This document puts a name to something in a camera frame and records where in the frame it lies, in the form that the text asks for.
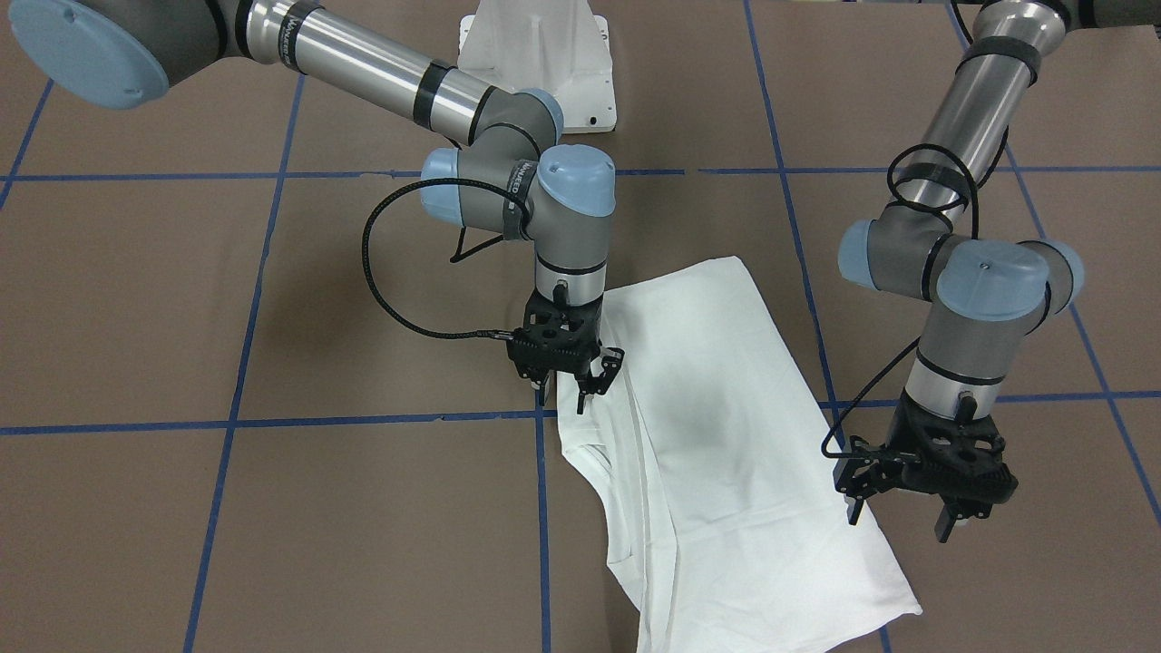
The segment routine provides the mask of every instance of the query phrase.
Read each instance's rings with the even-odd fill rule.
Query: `blue tape line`
[[[835,383],[830,376],[830,365],[827,361],[827,346],[822,338],[822,325],[819,322],[819,309],[814,302],[814,290],[810,288],[810,274],[807,271],[806,265],[806,253],[802,249],[802,237],[799,234],[798,217],[794,213],[794,200],[791,196],[791,185],[789,179],[786,177],[786,164],[783,159],[783,146],[778,138],[778,125],[774,121],[774,108],[770,101],[770,89],[766,87],[766,72],[762,64],[762,52],[758,48],[758,36],[753,29],[753,12],[750,8],[750,0],[743,1],[743,8],[745,9],[745,24],[750,30],[750,46],[753,50],[753,65],[758,74],[758,86],[762,88],[762,101],[766,107],[766,122],[770,125],[770,142],[774,148],[774,160],[778,164],[778,177],[783,186],[783,199],[786,202],[786,215],[791,223],[791,234],[794,237],[794,253],[799,259],[799,267],[802,271],[802,287],[806,292],[806,303],[810,311],[810,321],[814,324],[814,335],[819,342],[819,361],[822,364],[822,378],[827,385],[827,399],[830,402],[835,401]],[[838,411],[831,409],[832,417],[838,418]],[[839,442],[842,443],[842,433],[839,433]]]
[[[288,426],[349,426],[358,424],[417,424],[424,422],[478,422],[485,419],[534,419],[534,410],[496,412],[431,412],[416,415],[355,415],[345,417],[275,417],[238,419],[239,429],[275,429]]]
[[[887,626],[879,629],[879,644],[882,646],[882,653],[893,653],[890,650],[890,633],[887,632]]]
[[[207,431],[228,429],[225,419],[207,422],[142,422],[136,424],[60,424],[50,426],[2,426],[0,436],[56,436],[67,433],[129,433],[142,431]]]
[[[36,109],[33,110],[33,117],[28,121],[28,129],[24,130],[24,138],[20,142],[20,149],[16,150],[16,158],[12,162],[12,168],[8,171],[8,178],[3,182],[3,188],[0,188],[0,209],[3,209],[5,202],[8,201],[8,193],[12,192],[12,185],[15,181],[16,173],[20,172],[20,164],[24,163],[24,155],[28,152],[28,144],[33,142],[33,132],[36,131],[37,123],[41,122],[41,114],[44,113],[44,105],[49,101],[49,93],[52,92],[52,80],[50,79],[44,84],[44,91],[41,93],[41,100],[36,102]]]
[[[1021,172],[1161,172],[1161,165],[1025,165]]]
[[[546,419],[555,419],[555,410],[543,410]],[[271,417],[254,419],[207,419],[190,422],[136,422],[117,424],[50,424],[37,426],[0,426],[2,436],[52,436],[68,433],[127,433],[139,431],[199,431],[217,429],[274,429],[293,426],[344,426],[356,424],[412,424],[424,422],[479,422],[486,419],[534,419],[534,410],[496,410],[488,412],[430,412],[412,415],[348,415],[336,417]]]
[[[618,170],[618,177],[671,177],[684,175],[685,170],[679,167],[629,167]]]
[[[1161,390],[1124,390],[1113,393],[1054,393],[1000,395],[997,403],[1052,403],[1073,401],[1161,399]],[[820,401],[822,410],[842,410],[850,401]],[[897,400],[863,400],[860,408],[894,408]],[[545,409],[545,419],[556,419],[556,410]],[[359,424],[413,424],[426,422],[481,422],[489,419],[535,419],[534,410],[496,410],[486,412],[427,412],[403,415],[345,415],[334,417],[269,417],[252,419],[205,419],[190,422],[127,422],[108,424],[49,424],[37,426],[0,426],[5,436],[55,436],[79,433],[128,433],[142,431],[205,431],[218,429],[275,429],[296,426],[349,426]]]
[[[258,263],[258,278],[254,280],[254,296],[250,303],[250,321],[246,324],[246,336],[241,344],[241,359],[238,363],[238,383],[235,387],[233,401],[230,404],[230,421],[238,419],[238,411],[241,408],[241,393],[246,383],[246,369],[250,365],[250,352],[254,340],[254,328],[258,323],[258,306],[262,299],[262,275],[266,272],[266,259],[271,254],[271,239],[274,236],[274,225],[277,222],[279,206],[282,202],[282,188],[286,184],[287,166],[290,162],[290,148],[294,144],[295,123],[298,121],[298,103],[302,101],[302,88],[307,80],[303,74],[298,76],[298,84],[295,86],[294,101],[290,105],[290,119],[287,121],[286,142],[282,145],[282,162],[279,164],[279,180],[274,186],[274,199],[271,202],[271,215],[266,222],[266,237],[262,241],[262,256]],[[197,582],[194,586],[194,600],[189,608],[189,624],[186,627],[186,644],[183,653],[193,653],[194,638],[197,634],[197,619],[201,616],[202,597],[205,593],[205,577],[209,575],[210,554],[214,552],[214,536],[217,530],[217,518],[222,509],[222,494],[225,490],[225,476],[230,468],[230,453],[233,450],[235,428],[225,432],[222,443],[222,460],[218,464],[217,482],[214,486],[214,501],[210,503],[209,522],[205,526],[205,543],[202,545],[202,559],[197,567]]]
[[[778,174],[778,167],[699,167],[706,174]]]
[[[545,469],[545,408],[536,392],[536,507],[540,519],[540,645],[543,653],[553,651],[553,612],[549,603],[548,565],[548,474]]]
[[[194,636],[197,634],[197,619],[202,613],[202,597],[205,595],[205,576],[210,569],[210,553],[214,551],[214,536],[217,534],[217,518],[222,507],[222,493],[225,491],[225,474],[230,467],[230,452],[233,450],[233,429],[228,429],[222,440],[222,458],[218,460],[217,479],[214,481],[214,501],[210,504],[210,517],[205,524],[205,540],[202,543],[202,558],[197,564],[197,582],[194,584],[194,600],[189,607],[189,624],[186,626],[183,653],[193,653]]]
[[[201,181],[218,179],[277,179],[276,172],[173,172],[140,174],[17,174],[16,181]]]
[[[1161,399],[1161,390],[1135,390],[1112,394],[1113,399]]]
[[[1096,372],[1096,379],[1101,383],[1101,388],[1108,393],[1106,401],[1109,402],[1109,411],[1112,412],[1112,421],[1117,424],[1117,431],[1120,433],[1120,440],[1125,444],[1125,450],[1128,452],[1128,459],[1132,461],[1133,469],[1137,472],[1137,479],[1141,482],[1141,489],[1145,490],[1145,497],[1148,500],[1149,507],[1153,509],[1153,518],[1156,521],[1158,525],[1161,526],[1161,505],[1158,504],[1156,494],[1153,491],[1149,478],[1145,473],[1145,466],[1141,465],[1141,458],[1137,453],[1137,446],[1133,444],[1133,438],[1128,435],[1125,421],[1120,416],[1120,409],[1117,407],[1117,401],[1113,399],[1113,394],[1109,392],[1109,381],[1105,379],[1104,371],[1101,368],[1101,363],[1096,358],[1096,350],[1093,347],[1093,342],[1089,339],[1088,330],[1084,329],[1084,322],[1081,320],[1080,311],[1076,310],[1076,304],[1068,308],[1073,314],[1073,322],[1076,323],[1076,330],[1080,331],[1081,342],[1084,343],[1084,351],[1088,353],[1089,360],[1093,363],[1093,369]]]
[[[1027,204],[1027,210],[1032,216],[1032,223],[1036,224],[1036,232],[1039,234],[1040,238],[1047,238],[1047,234],[1044,229],[1044,223],[1040,221],[1040,213],[1036,209],[1036,203],[1032,201],[1032,193],[1027,189],[1027,184],[1024,182],[1024,174],[1021,172],[1019,163],[1017,163],[1016,157],[1012,155],[1011,146],[1008,146],[1008,158],[1012,162],[1012,168],[1016,173],[1016,182],[1019,185],[1021,194],[1024,195],[1024,203]],[[1097,359],[1096,349],[1093,346],[1093,340],[1089,338],[1088,329],[1084,328],[1084,322],[1081,320],[1080,310],[1076,309],[1076,304],[1068,307],[1073,315],[1073,323],[1076,324],[1076,331],[1081,336],[1081,343],[1084,345],[1084,351],[1088,353],[1089,363],[1093,364],[1093,371],[1096,373],[1096,380],[1101,385],[1101,390],[1105,395],[1105,401],[1109,403],[1109,411],[1112,412],[1112,421],[1117,424],[1117,431],[1120,433],[1120,440],[1125,444],[1125,450],[1128,452],[1128,459],[1133,464],[1133,469],[1137,472],[1137,479],[1141,483],[1141,489],[1145,490],[1145,497],[1149,502],[1149,507],[1153,509],[1153,518],[1156,521],[1158,525],[1161,526],[1161,504],[1158,503],[1156,494],[1153,491],[1153,485],[1149,483],[1149,478],[1145,473],[1145,467],[1141,465],[1140,455],[1137,453],[1137,446],[1133,444],[1133,438],[1128,435],[1128,429],[1125,426],[1125,421],[1120,416],[1120,409],[1117,407],[1116,395],[1109,387],[1109,380],[1104,375],[1104,369],[1101,367],[1101,361]]]

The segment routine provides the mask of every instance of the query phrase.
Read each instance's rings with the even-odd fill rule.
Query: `black band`
[[[971,59],[985,55],[1002,55],[1024,62],[1024,65],[1032,73],[1032,80],[1027,82],[1029,86],[1036,84],[1036,78],[1040,74],[1040,51],[1011,36],[988,36],[976,41],[964,52],[964,58],[959,60],[956,72],[959,72],[959,69],[964,67],[964,64]]]
[[[556,272],[557,274],[572,274],[574,277],[579,277],[582,274],[592,274],[593,272],[597,272],[601,267],[605,267],[606,265],[608,265],[607,260],[603,260],[603,261],[598,263],[597,265],[594,265],[592,267],[584,267],[584,268],[579,268],[578,270],[578,268],[574,268],[574,267],[561,267],[558,265],[553,265],[553,264],[548,263],[547,260],[540,258],[540,254],[536,254],[536,260],[540,263],[540,265],[543,265],[545,267],[547,267],[548,270],[551,270],[553,272]]]
[[[1000,376],[998,379],[980,379],[979,376],[965,376],[962,374],[957,374],[950,369],[944,369],[943,367],[939,367],[935,363],[928,360],[928,357],[923,356],[923,352],[918,350],[915,351],[915,358],[920,359],[920,363],[922,363],[924,367],[935,372],[936,374],[951,379],[952,381],[966,383],[968,386],[998,386],[1004,381],[1003,376]]]
[[[1051,284],[1045,284],[1044,285],[1044,313],[1040,315],[1040,321],[1037,322],[1034,325],[1032,325],[1032,328],[1029,329],[1024,335],[1027,336],[1032,331],[1036,331],[1037,329],[1039,329],[1040,324],[1044,324],[1048,320],[1048,314],[1050,313],[1052,313],[1052,285]]]
[[[439,93],[439,85],[444,84],[444,78],[448,71],[455,66],[445,64],[439,59],[432,60],[419,80],[419,91],[416,93],[416,102],[411,106],[411,120],[424,129],[432,128],[432,107],[435,106],[435,94]]]
[[[899,175],[895,184],[915,181],[916,179],[935,181],[945,188],[951,188],[960,198],[972,196],[972,187],[967,179],[958,170],[944,165],[926,162],[914,163],[903,168],[903,173]]]
[[[1076,13],[1081,15],[1081,27],[1101,27],[1096,24],[1096,9],[1093,8],[1093,0],[1077,0]]]
[[[532,180],[536,177],[536,162],[517,162],[509,174],[507,192],[520,198],[528,204],[528,189],[532,188]],[[505,241],[531,241],[528,237],[528,218],[524,211],[517,207],[512,200],[504,200],[504,239]]]
[[[484,131],[488,131],[493,127],[506,127],[507,129],[519,132],[520,136],[524,136],[528,141],[528,144],[532,145],[532,149],[536,151],[538,159],[543,153],[540,151],[540,145],[536,145],[536,139],[532,137],[532,134],[528,134],[527,130],[521,129],[519,125],[512,124],[511,122],[493,122],[492,124],[489,124],[488,128],[484,129]]]
[[[956,223],[953,223],[951,220],[947,218],[946,215],[944,215],[942,213],[938,213],[938,211],[936,211],[936,213],[925,213],[925,211],[916,210],[916,209],[907,206],[907,202],[902,202],[900,200],[892,200],[892,201],[887,202],[887,204],[884,206],[882,208],[884,208],[884,210],[886,210],[886,209],[889,209],[890,207],[903,207],[904,209],[907,209],[909,211],[913,211],[913,213],[917,213],[920,215],[931,215],[931,216],[935,216],[935,217],[939,218],[939,222],[944,223],[944,225],[947,228],[947,231],[954,231],[956,230]]]
[[[250,23],[250,10],[254,8],[254,0],[250,2],[238,2],[238,13],[233,15],[233,40],[238,43],[238,50],[243,57],[253,59],[250,53],[250,44],[246,42],[246,24]]]
[[[471,116],[471,127],[468,128],[468,142],[466,145],[470,145],[476,142],[476,128],[479,127],[479,116],[484,113],[484,105],[488,103],[488,98],[491,96],[492,91],[496,91],[495,86],[489,86],[484,94],[479,96],[479,103],[476,105],[476,114]]]
[[[1036,243],[1037,245],[1044,245],[1045,247],[1048,247],[1050,250],[1052,250],[1052,251],[1057,252],[1058,254],[1060,254],[1060,258],[1063,259],[1065,267],[1068,268],[1068,274],[1069,274],[1069,277],[1072,277],[1072,284],[1069,284],[1069,287],[1068,287],[1068,290],[1069,290],[1068,292],[1068,299],[1065,300],[1063,306],[1060,307],[1060,310],[1065,310],[1065,307],[1067,307],[1068,303],[1073,301],[1073,295],[1076,294],[1076,271],[1073,270],[1073,264],[1068,263],[1068,257],[1065,256],[1065,252],[1062,252],[1059,249],[1052,246],[1052,244],[1050,244],[1050,243],[1045,243],[1044,241],[1021,241],[1019,243],[1016,243],[1016,244],[1017,245],[1024,245],[1024,244],[1027,244],[1027,243]],[[1051,301],[1051,299],[1052,299],[1052,292],[1051,292],[1051,289],[1048,292],[1048,299],[1050,299],[1048,303],[1051,304],[1052,303],[1052,301]]]
[[[218,7],[217,0],[205,0],[205,8],[210,10],[210,15],[214,16],[214,27],[218,31],[218,55],[214,57],[215,59],[221,59],[222,55],[225,55],[225,48],[229,45],[229,38],[225,33],[225,16],[222,15],[222,7]]]
[[[933,245],[931,245],[931,251],[928,252],[928,260],[923,264],[923,277],[920,279],[920,292],[923,294],[923,301],[931,301],[931,271],[936,266],[936,258],[939,256],[939,250],[943,250],[944,243],[951,238],[951,232],[944,234],[936,238]]]
[[[298,58],[295,56],[298,30],[302,29],[302,23],[307,22],[307,16],[311,12],[322,8],[323,6],[316,2],[295,2],[287,9],[287,15],[282,16],[282,26],[279,27],[279,58],[295,72],[302,72],[298,67]]]

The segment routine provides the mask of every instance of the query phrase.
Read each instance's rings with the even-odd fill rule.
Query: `brown floor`
[[[327,5],[454,60],[475,3]],[[835,254],[952,78],[945,8],[592,5],[621,122],[570,139],[623,171],[611,286],[737,254],[821,404],[850,400],[926,310]],[[115,113],[0,53],[0,651],[634,650],[553,407],[363,287],[367,211],[442,139],[250,62]],[[1088,266],[995,411],[1021,488],[946,545],[938,500],[873,501],[925,613],[841,651],[1161,651],[1159,107],[1152,29],[1045,60],[981,196],[986,237],[1043,227]],[[515,325],[526,246],[450,267],[418,202],[380,231],[414,321]],[[881,438],[904,374],[849,430]]]

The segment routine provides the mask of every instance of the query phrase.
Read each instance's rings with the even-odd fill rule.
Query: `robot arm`
[[[1073,29],[1156,22],[1158,0],[985,2],[923,144],[904,152],[890,182],[894,201],[851,227],[839,247],[848,280],[931,302],[886,444],[850,438],[836,465],[835,488],[854,500],[852,524],[871,495],[939,494],[936,534],[946,541],[957,521],[988,517],[1016,489],[991,408],[1024,336],[1073,302],[1084,268],[1062,243],[980,241],[952,229],[1043,57]]]
[[[534,241],[535,290],[506,338],[517,371],[540,388],[553,371],[574,374],[578,410],[612,383],[623,352],[603,349],[598,331],[615,168],[599,150],[558,145],[564,121],[550,94],[507,93],[311,1],[13,0],[9,17],[34,62],[104,107],[136,107],[241,56],[281,62],[463,143],[432,152],[421,178],[506,189],[527,215],[477,186],[425,187],[423,203],[456,225]]]

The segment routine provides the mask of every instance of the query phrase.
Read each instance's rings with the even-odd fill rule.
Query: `metal tube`
[[[924,410],[939,417],[954,419],[964,393],[975,400],[973,419],[980,419],[991,414],[991,407],[1000,396],[1001,382],[974,385],[949,379],[931,369],[923,361],[916,360],[911,366],[911,375],[907,378],[907,395]]]
[[[394,114],[410,120],[426,117],[433,131],[470,142],[488,82],[450,70],[433,91],[431,115],[414,116],[416,98],[433,59],[326,9],[311,7],[293,0],[257,0],[246,29],[253,58],[264,64],[281,60],[297,66],[305,74]],[[293,60],[288,60],[288,52],[293,52]]]
[[[1044,5],[1003,0],[980,12],[973,33],[976,41],[990,36],[1017,38],[1036,48],[1043,57],[1060,45],[1065,23]],[[1014,57],[983,55],[964,62],[923,142],[954,152],[979,181],[1031,81],[1027,65]],[[954,168],[947,157],[930,150],[916,152],[909,163],[935,163]],[[943,206],[960,199],[956,191],[929,180],[908,181],[899,189],[904,199],[926,206]],[[956,220],[961,213],[962,208],[954,208],[945,215]]]

